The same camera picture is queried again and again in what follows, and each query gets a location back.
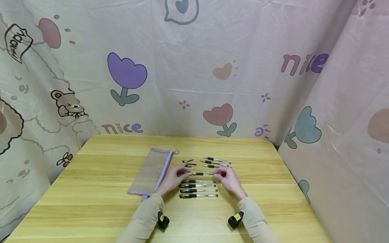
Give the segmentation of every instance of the finger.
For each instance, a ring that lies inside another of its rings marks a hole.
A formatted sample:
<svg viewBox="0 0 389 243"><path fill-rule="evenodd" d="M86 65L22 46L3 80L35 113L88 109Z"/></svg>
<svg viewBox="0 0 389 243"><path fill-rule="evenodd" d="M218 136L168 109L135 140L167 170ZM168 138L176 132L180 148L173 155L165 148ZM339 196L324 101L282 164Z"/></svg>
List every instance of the finger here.
<svg viewBox="0 0 389 243"><path fill-rule="evenodd" d="M221 172L227 173L228 167L222 166L214 170L214 174L220 174Z"/></svg>
<svg viewBox="0 0 389 243"><path fill-rule="evenodd" d="M220 182L222 182L225 179L225 177L222 177L220 174L214 174L214 178Z"/></svg>
<svg viewBox="0 0 389 243"><path fill-rule="evenodd" d="M180 180L183 181L183 180L189 178L189 174L182 174L182 175L180 175L178 178L180 178Z"/></svg>
<svg viewBox="0 0 389 243"><path fill-rule="evenodd" d="M173 170L178 173L179 171L185 171L185 172L190 172L189 168L186 168L185 166L179 165L173 167Z"/></svg>
<svg viewBox="0 0 389 243"><path fill-rule="evenodd" d="M180 175L182 175L182 174L186 174L186 173L189 173L189 172L191 172L191 171L190 171L190 169L188 169L188 168L185 168L185 170L181 169L181 170L179 170L179 171L177 172L177 176L180 176Z"/></svg>

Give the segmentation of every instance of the yellow label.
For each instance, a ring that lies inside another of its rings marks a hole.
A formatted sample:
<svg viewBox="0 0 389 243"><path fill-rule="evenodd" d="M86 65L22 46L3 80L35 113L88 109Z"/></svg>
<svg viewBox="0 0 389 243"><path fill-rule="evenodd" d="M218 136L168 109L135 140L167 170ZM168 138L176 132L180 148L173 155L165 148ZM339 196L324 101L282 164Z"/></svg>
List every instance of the yellow label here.
<svg viewBox="0 0 389 243"><path fill-rule="evenodd" d="M237 221L240 220L240 214L237 213L234 217L235 217L235 219L236 219Z"/></svg>

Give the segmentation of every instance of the hand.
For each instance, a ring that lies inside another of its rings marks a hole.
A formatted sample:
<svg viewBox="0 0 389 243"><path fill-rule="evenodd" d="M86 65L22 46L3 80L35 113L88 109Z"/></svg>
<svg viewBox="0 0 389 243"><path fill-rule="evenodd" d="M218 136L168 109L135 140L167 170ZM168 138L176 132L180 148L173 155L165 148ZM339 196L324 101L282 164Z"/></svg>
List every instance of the hand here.
<svg viewBox="0 0 389 243"><path fill-rule="evenodd" d="M169 168L165 178L155 193L163 197L166 193L175 189L181 183L181 181L187 179L189 177L189 174L187 174L188 172L191 171L185 166L175 166Z"/></svg>
<svg viewBox="0 0 389 243"><path fill-rule="evenodd" d="M219 167L215 169L214 178L220 181L227 190L235 194L239 201L247 197L233 168Z"/></svg>

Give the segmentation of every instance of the person's left hand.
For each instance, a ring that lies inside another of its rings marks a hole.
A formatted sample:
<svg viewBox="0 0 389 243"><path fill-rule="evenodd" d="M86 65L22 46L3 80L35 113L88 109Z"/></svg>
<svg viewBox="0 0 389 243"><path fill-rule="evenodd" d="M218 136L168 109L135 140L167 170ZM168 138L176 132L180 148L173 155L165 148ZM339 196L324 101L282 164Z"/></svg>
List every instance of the person's left hand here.
<svg viewBox="0 0 389 243"><path fill-rule="evenodd" d="M181 183L181 181L188 179L189 174L187 173L189 172L191 171L185 166L175 166L169 168L168 172L165 175L165 178L163 179L162 183L157 188L155 193L163 197L166 193L175 189Z"/></svg>

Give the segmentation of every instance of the pen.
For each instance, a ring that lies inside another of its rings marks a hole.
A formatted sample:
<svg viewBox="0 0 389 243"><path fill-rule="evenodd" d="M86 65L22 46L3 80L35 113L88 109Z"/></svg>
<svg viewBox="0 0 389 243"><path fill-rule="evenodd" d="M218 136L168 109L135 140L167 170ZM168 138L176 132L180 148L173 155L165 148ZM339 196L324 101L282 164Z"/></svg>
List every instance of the pen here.
<svg viewBox="0 0 389 243"><path fill-rule="evenodd" d="M205 164L203 165L204 167L208 167L208 168L220 168L221 166L216 166L216 165L208 165L208 164Z"/></svg>
<svg viewBox="0 0 389 243"><path fill-rule="evenodd" d="M189 175L213 175L213 173L202 173L202 172L195 172L195 173L188 173Z"/></svg>
<svg viewBox="0 0 389 243"><path fill-rule="evenodd" d="M180 184L180 188L194 188L194 187L216 187L216 185L210 185L210 184Z"/></svg>
<svg viewBox="0 0 389 243"><path fill-rule="evenodd" d="M211 162L211 161L208 161L208 160L200 160L200 161L205 163L205 164L215 164L215 165L219 165L219 166L227 166L227 167L229 167L228 164L221 164L221 163L217 163L217 162Z"/></svg>
<svg viewBox="0 0 389 243"><path fill-rule="evenodd" d="M181 193L193 193L193 192L217 192L217 189L180 189Z"/></svg>
<svg viewBox="0 0 389 243"><path fill-rule="evenodd" d="M217 194L180 194L180 198L217 198Z"/></svg>
<svg viewBox="0 0 389 243"><path fill-rule="evenodd" d="M226 161L226 160L215 159L215 158L211 158L211 157L203 157L203 158L204 158L204 159L209 159L209 160L212 160L212 161L221 162L221 163L231 164L231 162Z"/></svg>
<svg viewBox="0 0 389 243"><path fill-rule="evenodd" d="M214 180L183 180L182 183L216 183Z"/></svg>

